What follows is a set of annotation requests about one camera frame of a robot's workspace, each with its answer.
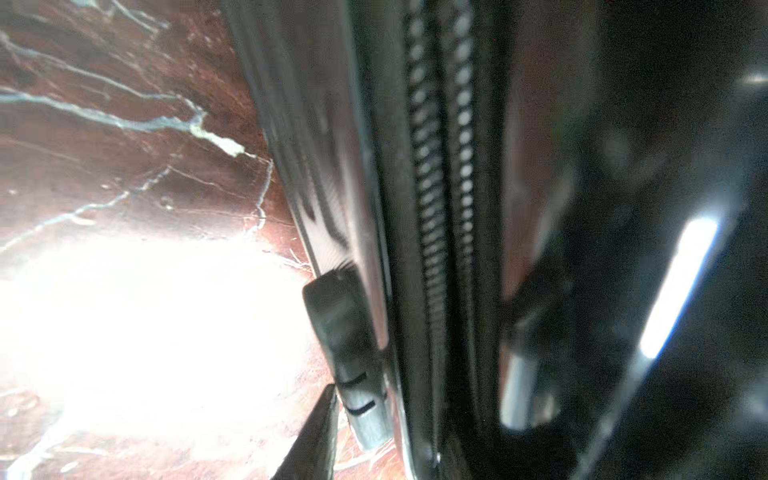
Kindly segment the black hard-shell suitcase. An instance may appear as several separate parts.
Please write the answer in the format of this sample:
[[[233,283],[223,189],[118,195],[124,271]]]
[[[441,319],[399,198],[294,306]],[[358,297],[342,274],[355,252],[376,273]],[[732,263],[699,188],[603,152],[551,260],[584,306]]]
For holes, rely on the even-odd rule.
[[[767,475],[763,1],[226,1],[361,447]]]

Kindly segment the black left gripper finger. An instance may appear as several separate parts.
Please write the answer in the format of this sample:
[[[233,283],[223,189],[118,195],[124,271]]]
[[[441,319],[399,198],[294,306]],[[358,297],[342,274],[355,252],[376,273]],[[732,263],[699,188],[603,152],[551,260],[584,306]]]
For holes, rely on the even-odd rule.
[[[334,477],[339,402],[336,386],[322,390],[282,463],[271,477],[330,480]]]

